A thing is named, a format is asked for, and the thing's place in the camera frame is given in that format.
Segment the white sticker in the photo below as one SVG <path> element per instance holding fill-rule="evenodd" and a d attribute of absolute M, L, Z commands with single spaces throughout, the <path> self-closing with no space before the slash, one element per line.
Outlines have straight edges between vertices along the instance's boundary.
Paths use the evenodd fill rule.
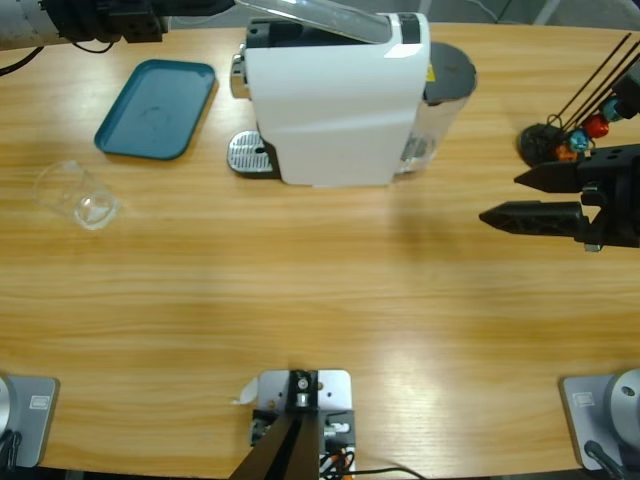
<path fill-rule="evenodd" d="M 574 393 L 573 403 L 576 407 L 593 407 L 596 404 L 593 401 L 593 393 L 591 392 Z"/>
<path fill-rule="evenodd" d="M 51 397 L 46 395 L 32 395 L 29 408 L 31 410 L 47 410 L 51 403 Z"/>

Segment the cable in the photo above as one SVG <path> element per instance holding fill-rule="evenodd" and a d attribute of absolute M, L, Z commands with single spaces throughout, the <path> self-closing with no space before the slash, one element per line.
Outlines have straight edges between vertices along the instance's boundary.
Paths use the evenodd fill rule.
<path fill-rule="evenodd" d="M 414 478 L 418 480 L 427 480 L 426 477 L 423 477 L 418 472 L 411 470 L 410 468 L 405 467 L 388 467 L 388 468 L 376 468 L 373 470 L 355 470 L 350 472 L 344 472 L 345 475 L 378 475 L 380 473 L 389 473 L 389 472 L 402 472 L 408 473 Z"/>
<path fill-rule="evenodd" d="M 602 469 L 614 480 L 628 480 L 629 473 L 622 465 L 618 465 L 616 461 L 605 453 L 602 446 L 598 442 L 589 440 L 584 444 L 584 451 L 589 457 L 593 458 Z"/>
<path fill-rule="evenodd" d="M 406 467 L 387 467 L 375 468 L 371 470 L 350 470 L 351 465 L 355 461 L 356 453 L 354 451 L 345 452 L 344 450 L 325 455 L 320 462 L 323 465 L 327 460 L 331 459 L 331 464 L 320 472 L 320 478 L 323 480 L 342 480 L 344 477 L 351 475 L 379 475 L 381 473 L 402 472 L 411 475 L 417 480 L 427 480 L 426 477 L 420 475 L 415 470 Z"/>
<path fill-rule="evenodd" d="M 3 75 L 7 75 L 11 72 L 15 72 L 19 68 L 24 67 L 27 63 L 29 63 L 31 60 L 36 58 L 36 55 L 38 55 L 42 50 L 44 50 L 44 47 L 34 48 L 29 55 L 24 57 L 19 62 L 16 62 L 13 65 L 8 65 L 6 67 L 0 68 L 0 77 Z"/>
<path fill-rule="evenodd" d="M 500 21 L 498 16 L 495 13 L 493 13 L 491 10 L 489 10 L 487 7 L 485 7 L 480 0 L 464 0 L 464 1 L 467 3 L 473 3 L 475 6 L 480 8 L 484 13 L 489 15 L 495 23 L 498 23 Z"/>
<path fill-rule="evenodd" d="M 500 22 L 500 20 L 502 19 L 502 16 L 505 13 L 507 13 L 507 10 L 511 6 L 512 2 L 513 2 L 513 0 L 509 0 L 507 3 L 505 3 L 504 7 L 502 7 L 502 11 L 498 14 L 498 20 L 496 20 L 496 23 Z"/>
<path fill-rule="evenodd" d="M 90 48 L 85 48 L 82 45 L 80 45 L 79 43 L 75 43 L 73 42 L 72 45 L 76 48 L 79 48 L 80 50 L 83 50 L 87 53 L 107 53 L 109 50 L 111 50 L 111 47 L 113 47 L 115 45 L 114 42 L 111 42 L 109 45 L 107 45 L 105 48 L 103 48 L 102 50 L 91 50 Z"/>
<path fill-rule="evenodd" d="M 491 17 L 491 19 L 494 21 L 494 23 L 509 24 L 509 25 L 526 25 L 526 24 L 520 23 L 520 22 L 512 22 L 511 20 L 505 20 L 505 21 L 501 21 L 500 20 L 502 18 L 502 15 L 504 15 L 504 12 L 506 11 L 506 9 L 509 7 L 509 5 L 511 5 L 511 0 L 502 9 L 502 12 L 500 12 L 500 15 L 496 15 L 495 13 L 493 13 L 480 0 L 463 0 L 463 1 L 468 2 L 468 3 L 472 3 L 476 7 L 480 8 L 484 13 L 486 13 L 487 15 L 489 15 Z"/>

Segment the blue ball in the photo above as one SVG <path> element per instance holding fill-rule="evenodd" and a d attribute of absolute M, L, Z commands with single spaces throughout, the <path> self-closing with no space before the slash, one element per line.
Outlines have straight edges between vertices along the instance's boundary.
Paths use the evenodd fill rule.
<path fill-rule="evenodd" d="M 602 115 L 607 122 L 617 122 L 622 120 L 622 116 L 616 111 L 617 98 L 610 98 L 602 104 Z"/>
<path fill-rule="evenodd" d="M 579 128 L 569 135 L 569 149 L 572 152 L 580 153 L 589 148 L 589 137 L 587 132 Z"/>

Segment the red ball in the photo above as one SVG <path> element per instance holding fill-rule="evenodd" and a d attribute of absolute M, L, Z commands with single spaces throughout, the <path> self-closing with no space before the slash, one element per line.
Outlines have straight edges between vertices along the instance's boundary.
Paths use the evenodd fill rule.
<path fill-rule="evenodd" d="M 587 118 L 582 124 L 582 128 L 585 129 L 589 137 L 600 138 L 609 133 L 609 122 L 604 118 L 604 115 L 598 113 Z"/>

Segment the gray mounting plate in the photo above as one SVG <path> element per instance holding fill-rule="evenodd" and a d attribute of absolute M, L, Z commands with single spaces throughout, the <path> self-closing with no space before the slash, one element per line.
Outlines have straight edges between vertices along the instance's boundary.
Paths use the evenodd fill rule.
<path fill-rule="evenodd" d="M 58 382 L 41 377 L 6 378 L 15 392 L 15 404 L 11 405 L 7 428 L 22 435 L 16 464 L 35 467 L 44 455 Z"/>
<path fill-rule="evenodd" d="M 588 440 L 598 442 L 617 463 L 624 463 L 606 401 L 609 383 L 614 378 L 615 375 L 600 375 L 571 377 L 562 381 L 561 390 L 571 420 L 576 456 L 587 470 L 602 470 L 584 451 Z"/>
<path fill-rule="evenodd" d="M 289 370 L 268 370 L 258 378 L 258 410 L 284 412 Z M 351 375 L 346 370 L 318 370 L 320 411 L 352 410 Z"/>

